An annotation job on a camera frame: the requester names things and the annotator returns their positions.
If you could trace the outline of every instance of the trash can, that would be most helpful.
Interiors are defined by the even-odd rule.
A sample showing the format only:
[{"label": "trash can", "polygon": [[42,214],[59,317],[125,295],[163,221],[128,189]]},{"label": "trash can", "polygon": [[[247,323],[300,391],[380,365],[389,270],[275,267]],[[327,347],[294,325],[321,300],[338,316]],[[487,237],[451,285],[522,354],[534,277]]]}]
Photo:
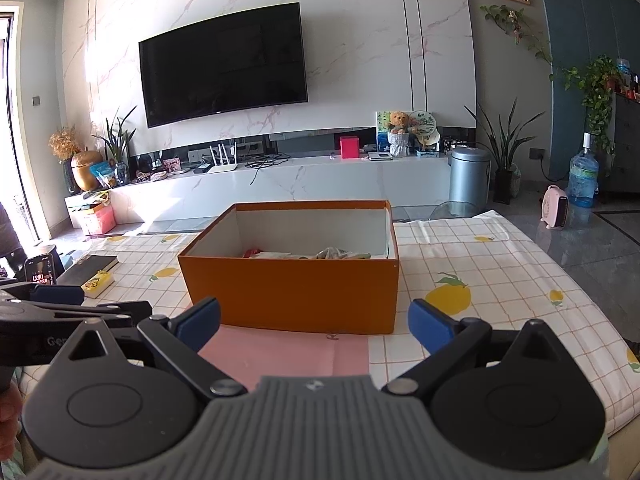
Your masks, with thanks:
[{"label": "trash can", "polygon": [[449,153],[450,202],[468,202],[483,210],[489,195],[491,155],[482,148],[455,148]]}]

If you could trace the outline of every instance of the blue wall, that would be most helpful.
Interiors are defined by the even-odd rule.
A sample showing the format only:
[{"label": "blue wall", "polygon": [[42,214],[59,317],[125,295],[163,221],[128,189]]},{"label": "blue wall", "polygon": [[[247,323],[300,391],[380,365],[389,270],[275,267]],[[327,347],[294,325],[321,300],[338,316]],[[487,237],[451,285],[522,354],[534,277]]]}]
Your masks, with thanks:
[{"label": "blue wall", "polygon": [[[544,0],[554,65],[579,68],[600,54],[628,59],[640,73],[640,4],[635,0]],[[582,145],[582,92],[553,82],[549,173],[563,176]]]}]

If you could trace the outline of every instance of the black book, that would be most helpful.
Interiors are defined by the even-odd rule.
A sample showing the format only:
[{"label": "black book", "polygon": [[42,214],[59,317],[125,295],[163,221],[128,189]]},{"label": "black book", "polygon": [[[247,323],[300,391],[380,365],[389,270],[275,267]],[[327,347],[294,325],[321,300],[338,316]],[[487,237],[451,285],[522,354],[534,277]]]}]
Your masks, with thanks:
[{"label": "black book", "polygon": [[99,270],[109,270],[118,263],[117,256],[88,254],[80,258],[58,278],[58,285],[82,286]]}]

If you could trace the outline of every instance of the pink mat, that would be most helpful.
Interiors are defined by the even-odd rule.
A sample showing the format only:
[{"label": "pink mat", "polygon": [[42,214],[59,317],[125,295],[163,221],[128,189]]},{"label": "pink mat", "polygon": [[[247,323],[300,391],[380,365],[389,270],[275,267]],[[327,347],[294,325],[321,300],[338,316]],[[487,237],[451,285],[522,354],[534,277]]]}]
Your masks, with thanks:
[{"label": "pink mat", "polygon": [[367,336],[221,326],[200,355],[249,390],[262,376],[369,374]]}]

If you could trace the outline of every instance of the dark vase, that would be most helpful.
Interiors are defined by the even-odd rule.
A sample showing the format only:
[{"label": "dark vase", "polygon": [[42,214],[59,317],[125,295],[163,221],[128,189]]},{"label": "dark vase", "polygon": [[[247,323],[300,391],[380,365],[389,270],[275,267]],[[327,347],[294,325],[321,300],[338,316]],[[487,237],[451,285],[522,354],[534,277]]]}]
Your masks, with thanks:
[{"label": "dark vase", "polygon": [[77,195],[80,193],[81,189],[78,187],[78,183],[76,183],[76,178],[74,177],[74,172],[71,169],[71,158],[62,161],[62,172],[65,176],[65,186],[66,190],[71,195]]},{"label": "dark vase", "polygon": [[511,177],[513,171],[496,170],[494,183],[494,202],[511,203]]},{"label": "dark vase", "polygon": [[118,186],[126,186],[131,182],[129,179],[129,168],[124,162],[116,163],[113,173],[115,174]]}]

